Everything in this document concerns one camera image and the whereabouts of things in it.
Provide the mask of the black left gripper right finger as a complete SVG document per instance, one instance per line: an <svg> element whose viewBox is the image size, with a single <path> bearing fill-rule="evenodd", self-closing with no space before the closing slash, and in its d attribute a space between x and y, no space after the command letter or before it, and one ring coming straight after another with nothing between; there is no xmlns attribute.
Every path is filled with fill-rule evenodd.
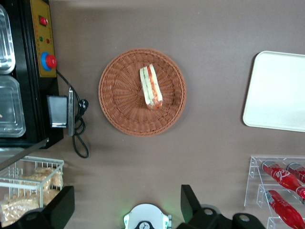
<svg viewBox="0 0 305 229"><path fill-rule="evenodd" d="M181 212L184 223L179 229L263 229L261 221L247 213L226 218L218 208L201 205L190 185L181 185Z"/></svg>

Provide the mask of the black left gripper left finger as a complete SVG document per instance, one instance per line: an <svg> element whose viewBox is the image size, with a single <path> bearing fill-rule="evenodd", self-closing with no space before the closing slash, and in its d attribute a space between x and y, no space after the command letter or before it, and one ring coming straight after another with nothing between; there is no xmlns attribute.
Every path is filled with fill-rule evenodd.
<svg viewBox="0 0 305 229"><path fill-rule="evenodd" d="M40 208L36 195L6 199L0 205L2 229L63 229L75 210L74 187L64 187Z"/></svg>

